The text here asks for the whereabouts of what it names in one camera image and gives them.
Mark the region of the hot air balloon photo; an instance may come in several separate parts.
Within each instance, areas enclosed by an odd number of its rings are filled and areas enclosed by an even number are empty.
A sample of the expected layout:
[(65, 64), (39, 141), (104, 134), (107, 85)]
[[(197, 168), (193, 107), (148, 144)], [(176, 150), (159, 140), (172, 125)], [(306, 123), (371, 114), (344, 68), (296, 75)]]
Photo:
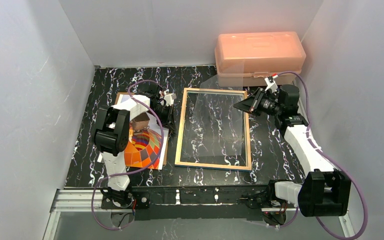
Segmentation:
[(117, 156), (102, 153), (102, 158), (111, 174), (122, 173), (126, 167), (161, 170), (166, 158), (169, 130), (160, 129), (157, 118), (146, 107), (137, 103), (127, 93), (117, 95), (117, 110), (130, 111), (126, 147)]

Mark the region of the clear acrylic sheet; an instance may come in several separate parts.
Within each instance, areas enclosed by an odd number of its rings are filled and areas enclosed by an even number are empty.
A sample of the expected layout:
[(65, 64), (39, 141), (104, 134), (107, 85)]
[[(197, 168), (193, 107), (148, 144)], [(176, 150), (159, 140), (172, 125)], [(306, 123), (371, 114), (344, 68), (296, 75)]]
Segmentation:
[(191, 155), (238, 157), (246, 153), (242, 111), (234, 104), (243, 100), (244, 62), (218, 72), (199, 85), (191, 115)]

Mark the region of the blue wooden picture frame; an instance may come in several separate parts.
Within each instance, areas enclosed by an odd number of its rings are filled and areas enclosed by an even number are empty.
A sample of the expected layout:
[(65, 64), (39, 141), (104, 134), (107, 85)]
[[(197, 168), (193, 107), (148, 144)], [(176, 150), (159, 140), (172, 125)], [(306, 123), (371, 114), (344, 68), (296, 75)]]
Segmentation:
[[(251, 137), (249, 114), (243, 112), (244, 136), (245, 136), (245, 154), (241, 156), (209, 156), (193, 157), (190, 133), (191, 115), (194, 110), (196, 98), (192, 93), (199, 92), (199, 88), (186, 87), (183, 91), (180, 119), (178, 121), (179, 129), (177, 133), (177, 145), (175, 155), (175, 165), (182, 167), (219, 169), (232, 171), (250, 171), (252, 169)], [(242, 90), (243, 100), (247, 97), (247, 92)]]

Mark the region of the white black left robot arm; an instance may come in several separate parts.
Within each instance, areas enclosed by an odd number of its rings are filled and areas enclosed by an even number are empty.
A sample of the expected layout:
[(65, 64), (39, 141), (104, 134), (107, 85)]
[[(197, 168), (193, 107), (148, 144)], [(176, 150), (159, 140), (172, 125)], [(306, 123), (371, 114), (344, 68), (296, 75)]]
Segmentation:
[(107, 172), (102, 193), (127, 197), (130, 176), (157, 169), (166, 156), (168, 136), (176, 130), (176, 94), (152, 80), (133, 93), (130, 86), (115, 104), (97, 111), (92, 137)]

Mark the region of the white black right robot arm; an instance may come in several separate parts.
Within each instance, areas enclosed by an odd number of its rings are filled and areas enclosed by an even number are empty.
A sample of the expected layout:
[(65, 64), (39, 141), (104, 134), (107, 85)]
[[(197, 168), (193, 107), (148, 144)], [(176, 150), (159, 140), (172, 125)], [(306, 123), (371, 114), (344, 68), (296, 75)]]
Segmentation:
[(299, 88), (286, 84), (275, 92), (258, 88), (233, 105), (237, 110), (259, 116), (273, 116), (275, 126), (289, 144), (303, 168), (302, 184), (290, 180), (271, 180), (265, 191), (267, 202), (288, 202), (305, 217), (343, 216), (347, 213), (351, 180), (310, 143), (309, 123), (298, 110)]

